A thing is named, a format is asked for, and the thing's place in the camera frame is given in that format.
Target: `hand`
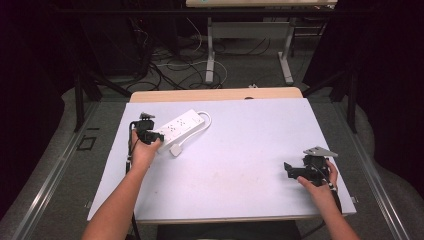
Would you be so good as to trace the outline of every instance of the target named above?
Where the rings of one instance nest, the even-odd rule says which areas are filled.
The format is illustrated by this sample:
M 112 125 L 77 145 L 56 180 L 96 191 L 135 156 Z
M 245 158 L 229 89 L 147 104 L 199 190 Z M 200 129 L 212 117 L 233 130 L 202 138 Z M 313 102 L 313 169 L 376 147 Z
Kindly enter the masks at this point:
M 138 168 L 145 166 L 148 168 L 155 158 L 156 151 L 161 146 L 162 142 L 158 138 L 152 144 L 147 145 L 138 140 L 137 132 L 135 129 L 132 130 L 131 138 L 131 149 L 134 149 L 132 152 L 132 167 Z
M 330 161 L 327 160 L 326 163 L 330 168 L 329 180 L 337 189 L 337 169 Z M 306 190 L 308 190 L 308 192 L 311 194 L 312 201 L 318 207 L 321 214 L 328 210 L 336 209 L 338 211 L 328 184 L 323 184 L 322 186 L 316 187 L 304 177 L 298 177 L 297 181 L 302 184 L 302 186 L 305 187 Z

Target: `black curtain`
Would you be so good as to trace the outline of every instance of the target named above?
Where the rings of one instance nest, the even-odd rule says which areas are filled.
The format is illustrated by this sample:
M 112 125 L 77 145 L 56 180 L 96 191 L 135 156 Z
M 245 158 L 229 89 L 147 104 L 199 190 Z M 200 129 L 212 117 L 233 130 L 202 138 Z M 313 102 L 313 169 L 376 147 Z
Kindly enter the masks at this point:
M 340 0 L 338 7 L 345 9 L 378 6 L 378 19 L 373 18 L 376 15 L 332 19 L 304 82 L 314 86 L 357 60 L 358 105 L 374 131 L 374 158 L 424 197 L 424 161 L 419 152 L 424 146 L 423 5 L 421 1 Z M 378 24 L 367 29 L 371 21 Z M 365 44 L 359 46 L 361 39 Z
M 39 1 L 5 1 L 0 9 L 0 217 L 40 160 L 73 87 L 72 67 L 54 22 Z

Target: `forearm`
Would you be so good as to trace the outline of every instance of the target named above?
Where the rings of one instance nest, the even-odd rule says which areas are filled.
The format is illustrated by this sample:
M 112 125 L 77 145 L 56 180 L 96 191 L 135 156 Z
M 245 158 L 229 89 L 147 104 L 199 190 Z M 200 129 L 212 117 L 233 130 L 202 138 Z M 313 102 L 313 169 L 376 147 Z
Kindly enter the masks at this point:
M 82 239 L 125 239 L 146 169 L 131 169 L 88 224 Z
M 331 239 L 359 239 L 358 235 L 336 207 L 333 209 L 327 209 L 325 212 L 321 212 L 321 215 L 327 225 L 328 231 L 330 232 Z

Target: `gray carpet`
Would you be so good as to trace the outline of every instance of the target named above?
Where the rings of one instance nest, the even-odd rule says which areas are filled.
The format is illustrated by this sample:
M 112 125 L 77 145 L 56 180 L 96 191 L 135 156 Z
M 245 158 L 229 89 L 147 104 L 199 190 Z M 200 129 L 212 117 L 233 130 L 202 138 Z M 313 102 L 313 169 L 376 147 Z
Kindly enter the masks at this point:
M 222 44 L 225 45 L 226 52 L 246 53 L 260 41 L 224 40 Z M 301 80 L 313 54 L 316 42 L 314 38 L 299 39 L 296 45 L 295 57 L 289 59 L 292 74 L 295 76 L 295 86 L 300 89 L 305 89 Z M 280 50 L 280 46 L 280 42 L 271 41 L 269 50 L 257 56 L 218 55 L 216 60 L 226 67 L 228 74 L 224 87 L 244 88 L 252 83 L 259 87 L 285 86 L 276 56 L 276 50 Z M 260 49 L 264 49 L 266 45 L 261 47 L 258 48 L 258 52 L 261 51 Z M 193 52 L 192 50 L 187 50 L 187 52 L 193 57 L 201 56 L 200 52 Z M 157 61 L 157 64 L 166 62 L 167 60 Z M 198 69 L 202 69 L 204 66 L 199 65 Z M 166 67 L 161 67 L 161 69 L 166 75 L 175 79 L 176 82 L 194 73 L 192 69 L 178 72 L 166 69 Z M 216 65 L 216 71 L 221 78 L 224 78 L 226 72 L 223 68 Z M 155 74 L 149 74 L 143 80 L 157 83 L 158 77 Z M 194 82 L 199 82 L 199 78 L 192 77 L 182 85 L 189 87 Z M 164 82 L 160 86 L 161 90 L 172 89 L 171 86 Z M 147 84 L 138 84 L 131 87 L 130 90 L 146 90 L 149 87 L 151 86 Z M 38 224 L 33 229 L 30 229 L 31 231 L 28 234 L 30 239 L 79 239 L 87 224 L 85 219 L 89 209 L 85 205 L 94 198 L 96 193 L 126 101 L 126 99 L 123 99 L 108 88 L 101 87 L 101 89 L 105 98 L 101 103 L 93 105 L 94 115 L 89 119 L 83 132 L 81 132 L 81 138 L 86 140 L 79 146 L 80 150 L 72 152 L 70 156 L 72 160 L 66 166 L 66 171 L 54 191 L 53 197 L 49 199 L 46 208 L 43 209 L 43 214 L 40 215 L 41 217 L 36 219 Z M 317 92 L 310 98 L 310 102 L 329 147 L 340 155 L 336 161 L 349 192 L 351 196 L 356 196 L 359 200 L 359 203 L 356 204 L 358 214 L 349 216 L 347 219 L 363 239 L 393 239 L 394 237 L 387 226 L 374 194 L 364 177 L 358 161 L 358 153 L 352 147 L 352 141 L 349 139 L 345 128 L 343 128 L 344 122 L 337 116 L 335 105 L 328 101 L 327 93 L 325 90 Z M 73 127 L 75 126 L 73 97 L 72 90 L 63 96 L 66 102 L 66 109 L 61 124 L 27 185 L 0 222 L 1 239 L 12 239 L 50 171 L 61 160 L 64 150 L 68 147 L 69 141 L 73 136 Z M 357 128 L 359 131 L 358 136 L 367 152 L 372 156 L 372 129 L 369 127 L 366 115 L 360 109 L 357 113 Z M 90 141 L 93 141 L 93 138 L 95 138 L 93 148 L 91 150 L 81 150 L 89 148 L 92 143 Z M 410 239 L 420 239 L 424 233 L 421 228 L 424 225 L 422 198 L 401 178 L 385 171 L 378 165 L 376 167 L 399 214 L 399 218 L 408 230 Z M 317 226 L 320 222 L 319 219 L 316 219 L 298 221 L 297 223 L 301 232 L 304 233 Z M 144 236 L 143 239 L 150 240 L 155 238 L 156 226 L 141 226 L 140 230 L 142 236 Z M 309 239 L 329 239 L 328 232 L 323 228 Z

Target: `white power strip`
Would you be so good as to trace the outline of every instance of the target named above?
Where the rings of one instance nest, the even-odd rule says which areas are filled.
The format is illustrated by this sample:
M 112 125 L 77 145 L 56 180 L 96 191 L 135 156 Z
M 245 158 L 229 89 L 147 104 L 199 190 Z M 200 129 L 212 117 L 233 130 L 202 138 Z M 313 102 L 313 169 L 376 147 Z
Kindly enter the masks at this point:
M 186 137 L 190 136 L 190 134 L 201 129 L 204 123 L 205 119 L 191 109 L 162 127 L 154 130 L 154 132 L 165 136 L 164 142 L 158 149 L 158 152 L 164 152 L 170 149 L 175 143 L 183 141 Z

